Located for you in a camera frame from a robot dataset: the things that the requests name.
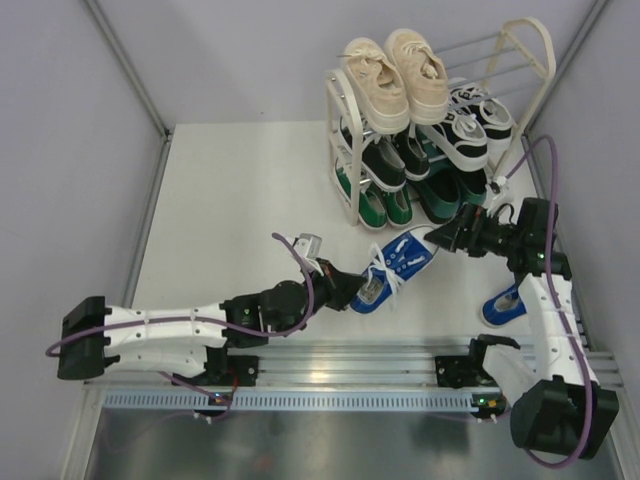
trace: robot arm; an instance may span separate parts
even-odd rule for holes
[[[580,455],[592,458],[617,415],[618,399],[615,392],[600,388],[588,366],[572,308],[569,263],[564,254],[552,250],[551,277],[560,307],[553,301],[545,269],[549,208],[546,200],[526,198],[517,223],[501,224],[484,208],[465,205],[452,222],[428,233],[425,240],[472,257],[491,252],[507,258],[529,317],[536,371],[524,362],[515,341],[492,335],[472,340],[467,359],[471,370],[480,377],[488,374],[511,404],[516,446],[561,455],[571,454],[579,444],[586,393],[592,389],[591,429]]]
[[[312,314],[323,306],[344,310],[366,281],[317,258],[320,242],[308,234],[289,239],[311,270]],[[227,348],[265,345],[270,337],[303,329],[308,307],[306,281],[290,280],[260,293],[177,310],[108,307],[104,297],[90,297],[64,318],[58,378],[87,380],[120,370],[166,371],[196,385],[226,385],[229,369],[249,362],[253,377],[242,384],[251,385],[257,372],[251,365],[257,366],[257,358],[227,356]]]

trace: shoe rack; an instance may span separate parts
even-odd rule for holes
[[[519,29],[519,31],[522,32],[527,27],[529,30],[533,30],[535,33],[537,33],[537,35],[542,39],[542,43],[544,46],[543,58],[534,55],[531,49],[525,44],[525,42],[517,36],[515,32],[516,29]],[[520,90],[528,90],[532,92],[531,99],[528,102],[524,113],[514,125],[511,144],[509,145],[508,149],[502,154],[495,165],[493,165],[491,161],[488,164],[493,177],[498,177],[505,173],[504,170],[506,159],[509,158],[509,156],[513,152],[513,148],[516,145],[516,142],[520,141],[522,134],[527,128],[527,125],[531,121],[534,113],[538,109],[540,102],[544,98],[544,95],[549,88],[553,77],[555,76],[556,59],[553,53],[553,43],[551,41],[551,35],[549,35],[549,31],[539,20],[533,17],[526,17],[508,21],[498,32],[484,35],[479,38],[474,38],[472,40],[456,43],[454,45],[449,45],[445,48],[435,48],[434,53],[442,57],[443,53],[450,50],[470,47],[481,42],[489,41],[491,39],[495,39],[495,43],[493,50],[488,53],[477,55],[470,60],[455,64],[447,64],[446,58],[444,58],[443,60],[445,61],[447,73],[449,74],[450,72],[453,72],[453,75],[450,74],[449,77],[455,77],[455,69],[459,67],[483,60],[488,60],[487,68],[482,75],[476,76],[474,78],[469,78],[464,82],[451,84],[449,85],[449,88],[456,88],[473,82],[479,83],[485,89],[489,89],[491,93],[481,98],[476,98],[467,102],[456,104],[455,106],[450,108],[459,109],[461,107],[465,107],[473,103],[479,103],[483,100],[488,100],[494,97],[502,98],[506,95]],[[530,36],[527,36],[527,39],[529,40],[529,43],[531,43]],[[522,56],[522,61],[517,62],[513,65],[499,68],[500,57],[511,52],[519,53]],[[492,80],[495,80],[502,75],[506,75],[523,69],[533,70],[533,72],[535,72],[536,76],[538,77],[537,80],[525,84],[518,84],[501,88],[499,90],[491,88]],[[349,183],[351,184],[350,202],[349,204],[347,204],[347,202],[344,201],[344,203],[348,211],[349,222],[355,226],[358,224],[360,191],[363,188],[366,188],[366,186],[371,182],[370,179],[364,176],[364,171],[362,170],[362,115],[360,109],[358,108],[358,102],[356,101],[356,97],[354,95],[353,89],[351,88],[351,84],[349,83],[349,80],[341,69],[338,68],[326,72],[325,86],[327,92],[326,128],[327,137],[329,140],[329,175],[330,178],[335,178],[333,169],[335,168],[335,161],[337,158],[339,166],[344,168],[344,171],[347,173],[347,176],[349,178]],[[338,122],[336,121],[336,119],[338,118],[336,114],[339,114],[343,118],[344,125],[346,125],[351,132],[353,138],[351,155],[347,154],[346,150],[340,142],[340,132],[338,130],[340,127]],[[438,157],[432,158],[430,160],[436,161],[439,159],[440,158]],[[341,188],[337,181],[334,180],[334,183],[336,183],[336,188]]]

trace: beige sneaker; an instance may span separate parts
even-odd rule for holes
[[[341,66],[371,128],[385,135],[407,128],[409,103],[402,77],[376,42],[368,38],[351,41]]]
[[[424,37],[402,28],[389,35],[384,50],[404,80],[411,120],[419,125],[442,122],[449,107],[447,72]]]

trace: metal sheet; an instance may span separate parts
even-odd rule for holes
[[[112,448],[165,415],[106,412],[101,426],[108,423]],[[118,455],[99,435],[88,472],[93,480],[622,478],[607,447],[555,472],[511,444],[506,421],[477,425],[419,413],[238,412],[211,426],[172,418]]]

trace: green shoe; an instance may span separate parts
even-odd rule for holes
[[[383,192],[382,201],[387,209],[391,226],[403,228],[411,222],[413,210],[411,210],[411,200],[406,185],[399,192]]]
[[[462,172],[456,169],[454,175],[460,187],[462,203],[482,205],[487,199],[487,174],[484,170]]]
[[[451,220],[461,205],[460,188],[452,167],[448,160],[438,160],[430,165],[427,178],[419,182],[409,181],[418,194],[424,213],[438,225]]]
[[[343,198],[351,205],[351,183],[345,171],[338,167],[334,169],[340,188],[338,191]],[[387,224],[387,212],[384,209],[382,192],[373,182],[365,190],[360,191],[360,204],[358,206],[358,217],[360,222],[370,230],[380,230]]]

